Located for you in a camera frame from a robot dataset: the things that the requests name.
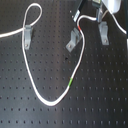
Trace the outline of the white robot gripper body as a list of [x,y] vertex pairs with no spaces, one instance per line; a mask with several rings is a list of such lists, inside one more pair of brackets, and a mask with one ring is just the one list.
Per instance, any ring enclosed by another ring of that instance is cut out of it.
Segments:
[[104,5],[111,14],[117,13],[121,6],[121,0],[92,0],[92,3],[96,7]]

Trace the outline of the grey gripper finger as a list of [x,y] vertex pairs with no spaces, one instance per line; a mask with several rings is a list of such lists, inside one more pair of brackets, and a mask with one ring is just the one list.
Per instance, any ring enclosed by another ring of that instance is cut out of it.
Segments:
[[100,23],[102,21],[102,16],[103,16],[103,10],[102,10],[102,8],[98,8],[96,10],[96,19],[97,19],[98,23]]

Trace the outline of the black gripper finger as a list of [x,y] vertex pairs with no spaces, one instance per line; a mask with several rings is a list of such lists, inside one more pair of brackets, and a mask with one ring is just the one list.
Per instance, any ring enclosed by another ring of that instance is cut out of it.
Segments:
[[82,7],[84,6],[86,0],[76,0],[75,5],[72,10],[72,19],[76,21],[78,19],[78,16],[80,15],[80,11]]

